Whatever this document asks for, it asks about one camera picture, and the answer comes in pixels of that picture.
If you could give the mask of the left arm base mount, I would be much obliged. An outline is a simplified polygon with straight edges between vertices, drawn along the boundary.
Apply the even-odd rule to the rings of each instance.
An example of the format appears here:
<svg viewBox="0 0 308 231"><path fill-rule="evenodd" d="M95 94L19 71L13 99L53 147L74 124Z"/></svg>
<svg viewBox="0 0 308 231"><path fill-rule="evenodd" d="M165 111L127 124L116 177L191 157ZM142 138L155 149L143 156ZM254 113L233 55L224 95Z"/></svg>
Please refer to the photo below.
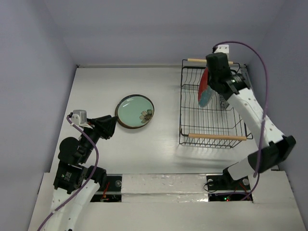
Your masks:
<svg viewBox="0 0 308 231"><path fill-rule="evenodd" d="M106 184L92 197L91 202L112 203L122 200L122 175L108 175Z"/></svg>

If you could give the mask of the grey tree pattern plate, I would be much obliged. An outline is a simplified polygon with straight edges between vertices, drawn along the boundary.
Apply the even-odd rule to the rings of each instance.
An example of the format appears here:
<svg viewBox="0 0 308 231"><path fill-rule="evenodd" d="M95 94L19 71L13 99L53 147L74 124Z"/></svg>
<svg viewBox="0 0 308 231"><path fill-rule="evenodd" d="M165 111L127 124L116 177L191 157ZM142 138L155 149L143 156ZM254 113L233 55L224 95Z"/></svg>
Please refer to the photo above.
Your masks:
<svg viewBox="0 0 308 231"><path fill-rule="evenodd" d="M228 106L230 105L221 94L219 95L219 104L220 104L221 110L226 110Z"/></svg>

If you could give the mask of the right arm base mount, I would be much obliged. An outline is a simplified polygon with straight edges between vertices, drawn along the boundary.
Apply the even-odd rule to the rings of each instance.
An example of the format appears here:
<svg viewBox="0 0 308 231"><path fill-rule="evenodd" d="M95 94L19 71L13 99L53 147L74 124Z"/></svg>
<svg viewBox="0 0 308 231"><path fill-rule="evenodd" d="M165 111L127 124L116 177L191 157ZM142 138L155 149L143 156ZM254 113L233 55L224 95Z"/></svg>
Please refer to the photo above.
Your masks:
<svg viewBox="0 0 308 231"><path fill-rule="evenodd" d="M204 190L210 202L253 201L253 197L248 195L251 191L248 177L228 181L222 175L208 175Z"/></svg>

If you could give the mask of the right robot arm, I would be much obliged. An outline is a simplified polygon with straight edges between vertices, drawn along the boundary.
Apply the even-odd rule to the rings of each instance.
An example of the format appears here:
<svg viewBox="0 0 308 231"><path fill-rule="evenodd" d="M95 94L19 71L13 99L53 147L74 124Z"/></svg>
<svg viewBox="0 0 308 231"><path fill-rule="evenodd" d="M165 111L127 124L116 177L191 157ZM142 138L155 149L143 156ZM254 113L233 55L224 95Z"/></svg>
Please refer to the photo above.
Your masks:
<svg viewBox="0 0 308 231"><path fill-rule="evenodd" d="M232 73L225 53L209 54L206 61L210 88L222 95L237 111L258 146L258 151L223 170L219 182L225 188L232 189L243 177L261 174L283 162L296 141L293 136L285 136L272 123L256 100L247 78Z"/></svg>

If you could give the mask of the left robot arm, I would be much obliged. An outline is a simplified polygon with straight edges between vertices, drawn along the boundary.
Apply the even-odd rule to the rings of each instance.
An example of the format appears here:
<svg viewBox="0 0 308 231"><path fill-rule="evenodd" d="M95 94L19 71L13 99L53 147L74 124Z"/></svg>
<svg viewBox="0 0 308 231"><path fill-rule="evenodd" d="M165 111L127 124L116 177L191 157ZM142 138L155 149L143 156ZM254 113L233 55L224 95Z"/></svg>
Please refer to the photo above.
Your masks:
<svg viewBox="0 0 308 231"><path fill-rule="evenodd" d="M75 110L66 119L80 137L67 137L60 143L50 213L40 226L44 231L77 230L92 197L106 186L106 170L98 167L97 142L113 136L118 118L89 119L86 111Z"/></svg>

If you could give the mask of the red and teal plate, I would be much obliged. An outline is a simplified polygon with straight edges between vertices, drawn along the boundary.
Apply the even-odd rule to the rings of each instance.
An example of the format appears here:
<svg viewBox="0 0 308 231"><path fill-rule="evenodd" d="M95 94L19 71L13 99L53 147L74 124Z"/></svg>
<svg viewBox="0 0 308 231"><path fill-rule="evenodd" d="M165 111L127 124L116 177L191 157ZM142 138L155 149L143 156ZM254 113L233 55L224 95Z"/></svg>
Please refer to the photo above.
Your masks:
<svg viewBox="0 0 308 231"><path fill-rule="evenodd" d="M208 68L206 67L200 79L200 84L198 88L198 105L201 108L205 108L211 101L214 91L208 84L209 80Z"/></svg>

